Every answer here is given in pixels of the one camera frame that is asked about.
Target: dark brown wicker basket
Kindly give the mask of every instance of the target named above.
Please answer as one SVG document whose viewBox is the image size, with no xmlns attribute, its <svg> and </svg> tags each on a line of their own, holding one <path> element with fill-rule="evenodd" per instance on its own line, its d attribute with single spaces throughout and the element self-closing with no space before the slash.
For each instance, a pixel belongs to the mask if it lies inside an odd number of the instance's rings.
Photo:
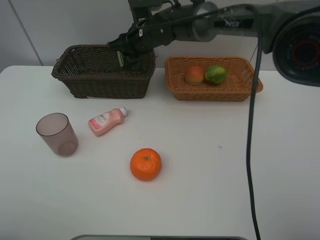
<svg viewBox="0 0 320 240">
<path fill-rule="evenodd" d="M 106 45 L 74 45 L 57 60 L 51 75 L 76 98 L 141 99 L 155 67 L 154 51 L 142 55 L 133 66 L 123 68 L 118 54 Z"/>
</svg>

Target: bottle cap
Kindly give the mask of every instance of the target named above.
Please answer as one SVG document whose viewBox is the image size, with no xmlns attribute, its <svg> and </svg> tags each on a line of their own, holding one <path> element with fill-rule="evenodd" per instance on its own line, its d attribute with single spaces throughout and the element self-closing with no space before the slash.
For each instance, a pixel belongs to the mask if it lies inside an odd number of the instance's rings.
<svg viewBox="0 0 320 240">
<path fill-rule="evenodd" d="M 124 117 L 127 116 L 127 109 L 125 107 L 120 107 L 119 109 L 122 112 Z"/>
</svg>

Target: orange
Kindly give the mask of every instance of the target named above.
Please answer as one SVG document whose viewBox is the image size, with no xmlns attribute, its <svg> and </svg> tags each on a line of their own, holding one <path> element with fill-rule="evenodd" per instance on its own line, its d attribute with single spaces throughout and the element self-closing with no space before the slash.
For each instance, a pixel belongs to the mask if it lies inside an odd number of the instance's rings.
<svg viewBox="0 0 320 240">
<path fill-rule="evenodd" d="M 160 155 L 151 148 L 137 151 L 131 158 L 130 169 L 137 179 L 151 181 L 160 173 L 162 167 Z"/>
</svg>

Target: wicker basket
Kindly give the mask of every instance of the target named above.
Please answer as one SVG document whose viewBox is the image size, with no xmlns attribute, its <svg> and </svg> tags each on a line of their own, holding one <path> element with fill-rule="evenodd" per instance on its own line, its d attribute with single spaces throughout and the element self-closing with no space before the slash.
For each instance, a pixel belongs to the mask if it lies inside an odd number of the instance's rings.
<svg viewBox="0 0 320 240">
<path fill-rule="evenodd" d="M 154 51 L 130 68 L 120 67 L 118 54 L 106 45 L 74 45 L 65 50 L 52 70 L 80 99 L 141 99 L 156 67 Z"/>
<path fill-rule="evenodd" d="M 206 69 L 210 65 L 219 65 L 226 69 L 226 81 L 220 85 L 189 85 L 185 82 L 185 73 L 190 66 Z M 184 101 L 224 101 L 241 102 L 251 95 L 254 69 L 248 60 L 242 57 L 169 57 L 165 63 L 165 77 L 168 89 L 178 100 Z M 257 93 L 263 90 L 258 80 Z"/>
</svg>

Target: white wall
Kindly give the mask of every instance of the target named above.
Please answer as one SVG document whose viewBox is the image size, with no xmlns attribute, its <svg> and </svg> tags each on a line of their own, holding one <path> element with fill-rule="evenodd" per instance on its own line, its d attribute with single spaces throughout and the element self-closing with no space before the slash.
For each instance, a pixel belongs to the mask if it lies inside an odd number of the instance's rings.
<svg viewBox="0 0 320 240">
<path fill-rule="evenodd" d="M 218 7 L 276 0 L 213 0 Z M 36 51 L 45 65 L 54 65 L 63 51 L 76 44 L 105 44 L 132 24 L 128 0 L 12 0 Z M 254 37 L 218 35 L 209 43 L 173 42 L 156 49 L 157 67 L 169 56 L 241 56 L 251 59 Z"/>
<path fill-rule="evenodd" d="M 6 0 L 0 0 L 0 33 L 0 73 L 11 65 L 40 65 Z"/>
</svg>

